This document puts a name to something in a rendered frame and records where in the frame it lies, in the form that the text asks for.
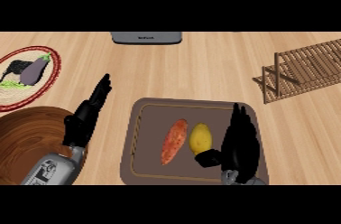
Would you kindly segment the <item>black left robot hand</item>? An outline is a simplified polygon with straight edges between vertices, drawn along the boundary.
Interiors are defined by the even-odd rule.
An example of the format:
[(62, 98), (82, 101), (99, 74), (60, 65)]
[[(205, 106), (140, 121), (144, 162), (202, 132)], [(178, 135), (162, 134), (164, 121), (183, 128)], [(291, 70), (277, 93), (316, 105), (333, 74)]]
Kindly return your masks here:
[(74, 114), (68, 115), (63, 119), (63, 145), (78, 147), (87, 146), (97, 123), (99, 113), (111, 90), (109, 74), (105, 74), (88, 99), (81, 102)]

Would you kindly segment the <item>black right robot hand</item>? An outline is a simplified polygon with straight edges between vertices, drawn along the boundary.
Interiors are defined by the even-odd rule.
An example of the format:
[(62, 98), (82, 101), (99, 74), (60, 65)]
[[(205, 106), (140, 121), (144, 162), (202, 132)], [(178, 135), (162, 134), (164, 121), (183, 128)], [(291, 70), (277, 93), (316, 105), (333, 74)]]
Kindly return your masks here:
[(220, 165), (221, 172), (237, 170), (239, 176), (255, 176), (260, 160), (260, 142), (257, 131), (245, 107), (233, 105), (230, 125), (224, 132), (221, 149), (211, 149), (195, 157), (198, 164), (206, 168)]

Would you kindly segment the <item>yellow lemon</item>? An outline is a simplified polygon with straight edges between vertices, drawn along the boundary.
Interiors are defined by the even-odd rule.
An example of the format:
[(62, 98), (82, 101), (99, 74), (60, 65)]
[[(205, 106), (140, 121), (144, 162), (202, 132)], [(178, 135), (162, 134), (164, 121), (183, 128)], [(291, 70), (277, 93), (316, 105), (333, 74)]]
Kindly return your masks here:
[(211, 130), (204, 123), (198, 123), (189, 136), (189, 148), (193, 154), (211, 149)]

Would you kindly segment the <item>brown rectangular tray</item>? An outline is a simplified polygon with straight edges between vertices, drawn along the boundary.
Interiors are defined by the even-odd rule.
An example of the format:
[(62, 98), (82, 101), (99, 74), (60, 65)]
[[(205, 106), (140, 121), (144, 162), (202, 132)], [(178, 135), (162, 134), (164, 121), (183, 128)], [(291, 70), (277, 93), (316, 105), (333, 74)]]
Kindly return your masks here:
[(252, 107), (242, 102), (142, 98), (130, 112), (130, 125), (119, 165), (119, 177), (128, 185), (218, 185), (221, 168), (204, 168), (184, 145), (168, 164), (161, 163), (162, 142), (174, 122), (202, 123), (211, 130), (212, 148), (221, 147), (233, 107), (242, 107), (257, 120)]

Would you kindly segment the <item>wooden tiered shelf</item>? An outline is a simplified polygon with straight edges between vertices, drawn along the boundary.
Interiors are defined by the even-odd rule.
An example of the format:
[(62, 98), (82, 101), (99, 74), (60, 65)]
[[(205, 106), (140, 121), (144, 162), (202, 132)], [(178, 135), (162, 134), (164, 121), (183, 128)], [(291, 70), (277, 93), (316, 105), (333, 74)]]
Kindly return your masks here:
[(276, 52), (261, 71), (252, 81), (266, 104), (341, 83), (341, 39)]

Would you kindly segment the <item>red-rimmed woven placemat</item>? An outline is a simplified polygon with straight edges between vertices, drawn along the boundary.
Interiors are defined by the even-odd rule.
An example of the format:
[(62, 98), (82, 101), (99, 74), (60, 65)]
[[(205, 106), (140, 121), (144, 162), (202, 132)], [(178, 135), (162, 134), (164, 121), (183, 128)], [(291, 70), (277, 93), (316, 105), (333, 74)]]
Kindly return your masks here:
[[(38, 58), (47, 60), (41, 78), (32, 86), (20, 83), (20, 75), (9, 72), (13, 61), (34, 62)], [(0, 58), (0, 112), (25, 107), (47, 92), (62, 70), (62, 57), (47, 46), (23, 47)]]

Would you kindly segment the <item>orange sweet potato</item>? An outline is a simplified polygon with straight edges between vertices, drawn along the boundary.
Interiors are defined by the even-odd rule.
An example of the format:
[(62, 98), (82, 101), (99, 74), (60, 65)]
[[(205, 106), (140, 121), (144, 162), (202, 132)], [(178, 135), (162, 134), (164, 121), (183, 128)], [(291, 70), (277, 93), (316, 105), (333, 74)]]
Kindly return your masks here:
[(177, 155), (186, 139), (187, 122), (181, 118), (178, 119), (170, 127), (161, 150), (161, 164), (165, 165), (171, 162), (174, 156)]

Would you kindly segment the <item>round dark wooden board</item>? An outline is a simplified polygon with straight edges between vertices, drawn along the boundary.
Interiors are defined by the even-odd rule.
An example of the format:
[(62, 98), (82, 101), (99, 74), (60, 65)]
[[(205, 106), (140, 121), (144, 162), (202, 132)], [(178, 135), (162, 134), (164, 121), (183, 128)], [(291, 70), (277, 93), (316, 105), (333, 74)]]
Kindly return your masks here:
[(68, 115), (57, 107), (29, 107), (0, 117), (0, 185), (20, 185), (46, 154), (72, 156), (62, 144)]

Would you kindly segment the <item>purple eggplant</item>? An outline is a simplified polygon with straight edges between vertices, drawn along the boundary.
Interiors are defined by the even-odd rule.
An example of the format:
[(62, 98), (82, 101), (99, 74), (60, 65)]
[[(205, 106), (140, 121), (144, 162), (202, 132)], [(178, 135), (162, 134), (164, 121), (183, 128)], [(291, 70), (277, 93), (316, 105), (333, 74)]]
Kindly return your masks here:
[(41, 73), (50, 61), (50, 53), (41, 55), (20, 73), (20, 84), (32, 86), (40, 80)]

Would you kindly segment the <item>grey appliance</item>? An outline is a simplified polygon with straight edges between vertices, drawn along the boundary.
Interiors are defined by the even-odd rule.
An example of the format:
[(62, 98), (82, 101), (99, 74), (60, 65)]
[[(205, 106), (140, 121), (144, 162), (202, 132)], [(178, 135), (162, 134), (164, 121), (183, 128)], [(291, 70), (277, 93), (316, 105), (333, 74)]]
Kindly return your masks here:
[(111, 32), (116, 44), (177, 44), (181, 32)]

